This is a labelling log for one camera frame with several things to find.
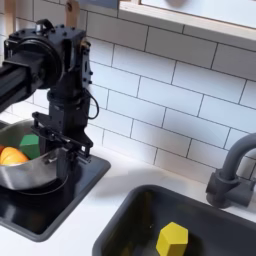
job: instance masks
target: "yellow object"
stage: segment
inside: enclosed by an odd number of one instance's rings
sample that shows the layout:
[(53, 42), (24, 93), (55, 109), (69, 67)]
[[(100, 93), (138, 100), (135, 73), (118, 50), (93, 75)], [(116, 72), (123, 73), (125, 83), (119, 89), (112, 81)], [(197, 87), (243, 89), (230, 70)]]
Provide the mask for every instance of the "yellow object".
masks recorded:
[(7, 147), (2, 151), (0, 163), (3, 165), (20, 164), (29, 159), (18, 149)]
[(188, 230), (171, 222), (161, 229), (156, 249), (160, 256), (183, 256), (188, 244)]

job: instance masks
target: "black sink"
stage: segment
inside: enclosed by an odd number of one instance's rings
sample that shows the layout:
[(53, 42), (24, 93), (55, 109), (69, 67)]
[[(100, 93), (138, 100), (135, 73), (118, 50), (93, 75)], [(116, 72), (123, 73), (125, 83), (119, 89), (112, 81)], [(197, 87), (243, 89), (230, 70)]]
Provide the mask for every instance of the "black sink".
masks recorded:
[(160, 230), (189, 230), (185, 256), (255, 256), (256, 224), (158, 186), (128, 195), (94, 244), (93, 256), (157, 256)]

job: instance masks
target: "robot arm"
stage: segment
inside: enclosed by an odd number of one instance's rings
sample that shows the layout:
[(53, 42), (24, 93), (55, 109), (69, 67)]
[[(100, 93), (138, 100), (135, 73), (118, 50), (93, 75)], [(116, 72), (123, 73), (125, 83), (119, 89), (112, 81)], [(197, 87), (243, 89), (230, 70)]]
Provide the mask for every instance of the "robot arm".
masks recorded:
[(49, 89), (49, 114), (33, 113), (32, 130), (40, 137), (41, 154), (61, 148), (60, 178), (77, 156), (88, 158), (93, 146), (84, 133), (93, 98), (87, 90), (92, 75), (89, 51), (85, 31), (53, 27), (48, 20), (38, 21), (35, 29), (15, 32), (5, 41), (0, 111), (37, 89)]

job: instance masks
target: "cable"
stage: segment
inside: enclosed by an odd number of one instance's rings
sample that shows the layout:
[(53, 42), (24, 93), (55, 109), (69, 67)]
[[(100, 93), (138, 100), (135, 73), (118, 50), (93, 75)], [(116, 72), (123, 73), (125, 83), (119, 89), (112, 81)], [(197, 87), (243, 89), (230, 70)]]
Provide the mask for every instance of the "cable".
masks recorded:
[(92, 96), (92, 94), (87, 90), (85, 89), (85, 93), (87, 93), (89, 95), (89, 97), (95, 102), (95, 105), (96, 105), (96, 109), (97, 109), (97, 113), (94, 117), (90, 117), (88, 116), (85, 112), (84, 112), (84, 115), (89, 119), (89, 120), (94, 120), (95, 118), (98, 117), (99, 113), (100, 113), (100, 107), (99, 107), (99, 104), (98, 104), (98, 101)]

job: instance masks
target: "faucet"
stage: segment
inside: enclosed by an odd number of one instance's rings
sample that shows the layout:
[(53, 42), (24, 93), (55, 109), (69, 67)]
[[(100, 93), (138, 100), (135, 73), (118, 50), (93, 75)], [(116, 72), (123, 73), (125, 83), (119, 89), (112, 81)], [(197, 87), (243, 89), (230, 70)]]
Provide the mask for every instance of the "faucet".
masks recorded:
[(230, 149), (221, 169), (212, 173), (206, 188), (207, 201), (217, 208), (227, 208), (231, 202), (248, 206), (256, 181), (239, 178), (236, 173), (244, 155), (256, 148), (256, 133), (238, 140)]

